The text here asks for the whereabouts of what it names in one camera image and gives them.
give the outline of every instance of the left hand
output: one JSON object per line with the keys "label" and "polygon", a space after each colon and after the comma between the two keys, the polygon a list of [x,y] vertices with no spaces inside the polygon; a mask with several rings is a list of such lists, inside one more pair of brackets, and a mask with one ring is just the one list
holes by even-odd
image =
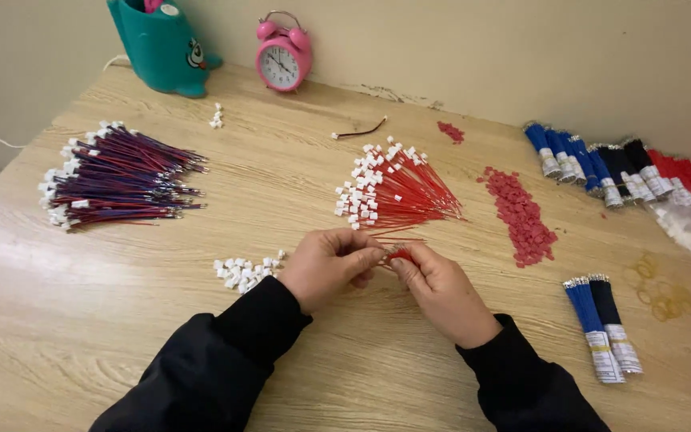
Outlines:
{"label": "left hand", "polygon": [[349,228],[311,231],[298,244],[277,279],[311,315],[345,290],[348,283],[365,288],[372,268],[385,256],[378,240]]}

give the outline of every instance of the pile of white connectors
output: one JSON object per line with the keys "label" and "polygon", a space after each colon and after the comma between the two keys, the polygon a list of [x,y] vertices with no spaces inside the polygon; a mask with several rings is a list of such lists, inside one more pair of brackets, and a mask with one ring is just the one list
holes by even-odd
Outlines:
{"label": "pile of white connectors", "polygon": [[226,281],[226,288],[236,289],[244,294],[255,288],[266,276],[276,276],[281,269],[281,261],[286,258],[284,250],[279,250],[278,258],[263,258],[262,264],[253,264],[244,258],[228,258],[215,260],[213,268],[217,270],[217,277]]}
{"label": "pile of white connectors", "polygon": [[212,117],[212,120],[210,121],[210,126],[212,126],[212,129],[222,128],[223,120],[220,119],[223,118],[223,106],[221,104],[215,104],[215,109],[217,111],[215,112],[215,116]]}

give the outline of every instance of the clock face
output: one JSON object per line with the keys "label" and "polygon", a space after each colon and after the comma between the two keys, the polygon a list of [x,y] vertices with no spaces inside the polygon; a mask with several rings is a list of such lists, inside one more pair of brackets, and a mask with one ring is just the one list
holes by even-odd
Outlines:
{"label": "clock face", "polygon": [[277,88],[292,88],[300,76],[298,64],[293,55],[284,48],[274,45],[260,53],[260,72]]}

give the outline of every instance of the right hand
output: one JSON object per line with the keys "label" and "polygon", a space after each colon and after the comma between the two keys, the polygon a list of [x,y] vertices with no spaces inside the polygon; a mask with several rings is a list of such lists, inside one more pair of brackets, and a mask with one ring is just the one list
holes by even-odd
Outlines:
{"label": "right hand", "polygon": [[420,268],[403,258],[389,264],[439,333],[469,349],[486,344],[503,329],[460,265],[423,243],[404,246]]}

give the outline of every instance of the blue wire bundle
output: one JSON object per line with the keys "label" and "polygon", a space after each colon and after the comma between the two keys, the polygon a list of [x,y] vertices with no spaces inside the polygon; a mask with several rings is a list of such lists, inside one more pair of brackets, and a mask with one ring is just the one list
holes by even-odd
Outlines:
{"label": "blue wire bundle", "polygon": [[567,291],[567,296],[575,307],[577,319],[581,321],[583,332],[604,331],[604,326],[601,324],[599,313],[596,310],[596,304],[593,302],[590,285],[576,283],[573,280],[572,282],[565,282],[564,287],[564,290]]}
{"label": "blue wire bundle", "polygon": [[595,148],[589,149],[588,158],[593,165],[593,170],[599,177],[599,183],[604,191],[604,203],[607,208],[621,208],[623,206],[623,199],[620,197],[620,192],[615,186],[615,181],[612,180],[612,176],[609,175],[607,165],[599,155],[599,151]]}
{"label": "blue wire bundle", "polygon": [[544,128],[544,130],[545,138],[548,140],[548,145],[551,146],[553,156],[559,162],[559,168],[561,168],[561,177],[559,178],[559,182],[575,182],[575,179],[577,178],[575,176],[575,168],[572,166],[570,158],[567,156],[567,151],[564,149],[564,145],[561,142],[561,138],[559,138],[559,134],[549,127]]}
{"label": "blue wire bundle", "polygon": [[572,162],[572,167],[575,172],[575,184],[578,186],[585,186],[588,179],[585,176],[581,162],[578,160],[575,146],[570,142],[572,135],[567,131],[557,131],[557,134],[559,135],[559,139],[561,139],[561,144],[564,146],[564,151],[567,152],[567,156],[569,156],[570,162]]}
{"label": "blue wire bundle", "polygon": [[523,130],[532,146],[535,147],[535,152],[540,155],[543,161],[543,175],[548,178],[560,178],[561,169],[559,168],[559,163],[553,157],[548,140],[545,138],[543,125],[537,122],[529,122],[524,125]]}
{"label": "blue wire bundle", "polygon": [[596,175],[596,171],[593,170],[593,164],[588,157],[588,152],[585,148],[585,142],[580,137],[580,135],[574,135],[570,137],[570,145],[575,150],[575,157],[577,157],[577,162],[580,163],[581,168],[586,176],[586,193],[592,197],[601,198],[604,196],[604,192],[601,189],[601,183],[599,182],[599,177]]}

